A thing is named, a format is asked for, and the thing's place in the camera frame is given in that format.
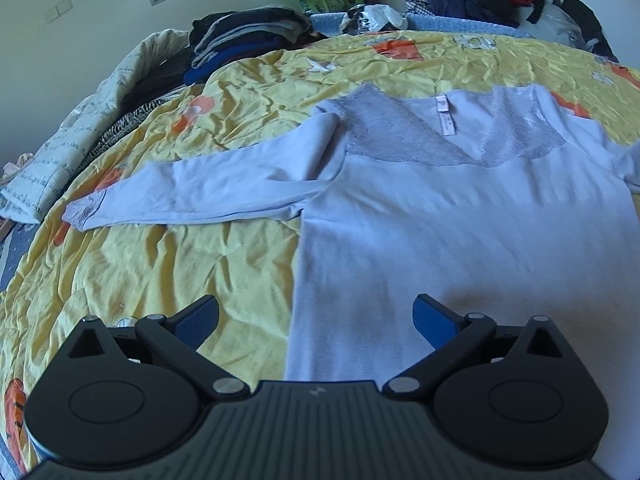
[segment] electrical outlet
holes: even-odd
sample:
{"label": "electrical outlet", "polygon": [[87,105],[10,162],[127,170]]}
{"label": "electrical outlet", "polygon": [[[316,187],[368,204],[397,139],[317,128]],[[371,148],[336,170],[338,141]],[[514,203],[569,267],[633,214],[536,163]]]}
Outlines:
{"label": "electrical outlet", "polygon": [[44,13],[44,22],[51,23],[60,17],[60,13],[56,7],[50,7]]}
{"label": "electrical outlet", "polygon": [[56,3],[56,9],[60,13],[60,16],[62,16],[65,12],[69,12],[73,8],[74,6],[72,5],[71,0],[60,0],[58,3]]}

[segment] bed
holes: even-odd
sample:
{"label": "bed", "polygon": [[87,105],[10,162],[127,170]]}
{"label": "bed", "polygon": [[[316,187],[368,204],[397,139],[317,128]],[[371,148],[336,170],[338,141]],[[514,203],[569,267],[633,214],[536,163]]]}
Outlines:
{"label": "bed", "polygon": [[[123,225],[80,233],[61,216],[69,201],[127,178],[149,161],[232,150],[288,132],[308,118],[313,105],[362,82],[402,97],[537,82],[562,106],[600,121],[616,142],[640,137],[639,72],[543,41],[402,31],[339,36],[232,63],[206,86],[187,88],[151,112],[84,170],[47,214],[0,296],[2,427],[15,424],[20,415],[14,401],[28,397],[87,314],[115,326],[155,312],[170,316],[213,294],[221,305],[220,325],[201,354],[252,387],[281,379],[298,219]],[[639,200],[636,207],[640,211]],[[26,432],[12,435],[2,443],[5,451],[11,450],[20,470],[33,468],[38,459]]]}

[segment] clothing label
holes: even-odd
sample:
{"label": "clothing label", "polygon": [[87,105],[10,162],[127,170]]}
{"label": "clothing label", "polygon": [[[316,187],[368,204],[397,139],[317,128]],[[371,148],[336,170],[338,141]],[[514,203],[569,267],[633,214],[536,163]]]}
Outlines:
{"label": "clothing label", "polygon": [[451,113],[449,113],[449,100],[446,95],[436,96],[436,110],[440,117],[440,127],[444,136],[455,135],[456,125],[453,123]]}
{"label": "clothing label", "polygon": [[446,95],[436,95],[436,110],[439,112],[449,111],[449,100]]}

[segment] light blue blanket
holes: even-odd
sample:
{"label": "light blue blanket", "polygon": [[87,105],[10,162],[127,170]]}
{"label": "light blue blanket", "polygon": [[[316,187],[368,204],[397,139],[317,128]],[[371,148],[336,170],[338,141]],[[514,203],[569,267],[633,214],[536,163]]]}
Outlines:
{"label": "light blue blanket", "polygon": [[[314,31],[327,36],[339,36],[342,32],[340,24],[344,18],[344,12],[327,12],[313,14],[311,23]],[[433,30],[437,32],[455,32],[458,34],[501,34],[512,38],[531,38],[526,32],[520,32],[517,28],[496,25],[495,23],[476,22],[475,20],[462,20],[460,18],[447,18],[445,16],[427,16],[424,14],[405,14],[409,30]]]}

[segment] ribbed black surface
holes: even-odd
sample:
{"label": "ribbed black surface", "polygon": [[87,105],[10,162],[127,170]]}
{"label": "ribbed black surface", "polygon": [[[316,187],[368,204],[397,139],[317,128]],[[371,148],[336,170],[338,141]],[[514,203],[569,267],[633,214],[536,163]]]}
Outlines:
{"label": "ribbed black surface", "polygon": [[373,383],[263,383],[220,404],[187,444],[131,470],[81,472],[44,463],[30,480],[605,480],[582,463],[547,472],[498,468],[444,440],[424,408]]}

